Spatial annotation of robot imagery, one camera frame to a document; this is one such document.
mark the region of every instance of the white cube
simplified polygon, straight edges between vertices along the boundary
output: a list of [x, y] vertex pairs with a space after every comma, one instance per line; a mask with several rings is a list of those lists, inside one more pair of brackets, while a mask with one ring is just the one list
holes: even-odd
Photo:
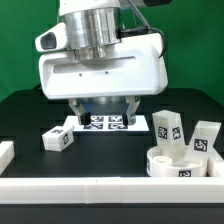
[[73, 127], [56, 126], [42, 135], [45, 150], [61, 152], [73, 141]]
[[204, 162], [212, 156], [213, 145], [218, 135], [221, 123], [199, 121], [191, 138], [185, 160]]
[[0, 144], [0, 175], [14, 158], [14, 145], [11, 141], [3, 141]]
[[158, 147], [170, 152], [185, 148], [180, 114], [163, 110], [152, 114]]

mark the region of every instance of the white border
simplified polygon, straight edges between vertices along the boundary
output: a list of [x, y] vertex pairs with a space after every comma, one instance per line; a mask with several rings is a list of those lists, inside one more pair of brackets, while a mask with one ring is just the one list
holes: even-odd
[[0, 204], [224, 203], [224, 178], [2, 178]]

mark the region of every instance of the white block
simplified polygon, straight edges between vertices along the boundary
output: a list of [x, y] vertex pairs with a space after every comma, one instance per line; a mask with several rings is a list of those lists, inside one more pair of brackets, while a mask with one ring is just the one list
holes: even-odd
[[14, 158], [14, 145], [11, 141], [3, 141], [0, 144], [0, 175]]
[[73, 127], [56, 126], [42, 135], [45, 150], [61, 152], [73, 141]]
[[213, 145], [221, 123], [199, 121], [191, 138], [185, 160], [204, 162], [214, 153]]
[[158, 147], [170, 152], [183, 150], [185, 141], [180, 114], [163, 110], [152, 116]]
[[224, 176], [224, 170], [221, 168], [222, 165], [218, 164], [224, 164], [223, 158], [218, 154], [218, 152], [212, 148], [211, 154], [208, 158], [208, 166], [207, 166], [207, 173], [210, 177], [220, 177]]
[[86, 184], [86, 203], [121, 203], [120, 178], [97, 178]]

